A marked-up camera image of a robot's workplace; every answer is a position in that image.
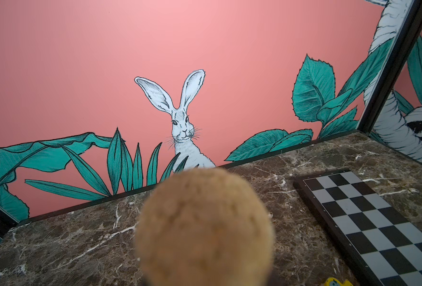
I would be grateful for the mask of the cork bottle stopper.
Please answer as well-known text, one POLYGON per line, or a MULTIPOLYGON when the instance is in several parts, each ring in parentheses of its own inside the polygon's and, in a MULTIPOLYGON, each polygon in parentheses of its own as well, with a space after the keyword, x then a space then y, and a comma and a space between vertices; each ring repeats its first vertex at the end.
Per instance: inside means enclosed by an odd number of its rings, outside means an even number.
POLYGON ((150 286, 265 286, 275 230, 251 184, 221 168, 159 183, 138 216, 134 248, 150 286))

